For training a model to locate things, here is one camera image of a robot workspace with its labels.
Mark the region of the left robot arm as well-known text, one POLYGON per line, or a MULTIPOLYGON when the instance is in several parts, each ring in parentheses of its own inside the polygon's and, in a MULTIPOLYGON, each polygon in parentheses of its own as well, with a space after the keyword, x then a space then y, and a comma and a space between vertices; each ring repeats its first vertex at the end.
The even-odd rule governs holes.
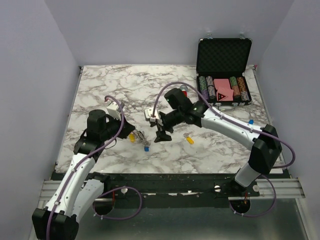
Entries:
POLYGON ((111 185, 104 180, 92 179, 93 189, 82 186, 107 144, 117 138, 125 139, 135 130, 126 121, 123 110, 101 109, 89 112, 86 129, 74 145, 73 157, 57 190, 44 208, 32 214, 35 235, 39 240, 74 240, 82 216, 94 197, 107 197, 111 185))

